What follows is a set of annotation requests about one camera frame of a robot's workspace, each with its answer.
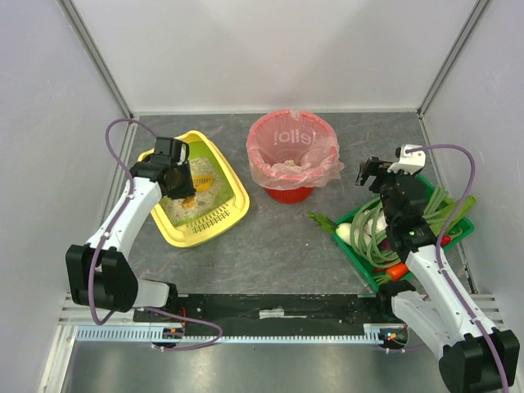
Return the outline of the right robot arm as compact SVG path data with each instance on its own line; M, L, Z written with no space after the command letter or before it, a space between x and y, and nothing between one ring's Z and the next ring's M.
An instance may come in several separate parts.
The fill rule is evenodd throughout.
M414 171L370 157L359 166L356 183L374 180L386 220L391 249L426 290L388 283L380 294L388 312L407 323L438 360L440 376L451 392L507 392L515 382L520 343L502 331L473 301L450 268L430 225L422 217L425 187Z

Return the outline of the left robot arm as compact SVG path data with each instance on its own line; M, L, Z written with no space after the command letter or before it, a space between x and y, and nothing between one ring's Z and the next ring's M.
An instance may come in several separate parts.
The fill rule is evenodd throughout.
M93 314L97 309L124 313L167 305L169 284L137 278L129 253L163 197L183 200L196 194L189 155L188 143L158 137L153 152L126 169L124 191L105 222L83 245L72 245L65 253L75 304L89 307Z

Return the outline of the orange litter scoop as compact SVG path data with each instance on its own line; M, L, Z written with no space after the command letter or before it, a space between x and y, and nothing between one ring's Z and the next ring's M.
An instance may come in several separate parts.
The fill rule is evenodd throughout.
M192 178L194 188L196 193L208 191L213 182L214 176L212 174L195 176ZM182 202L182 207L184 209L191 209L196 204L196 196L188 196Z

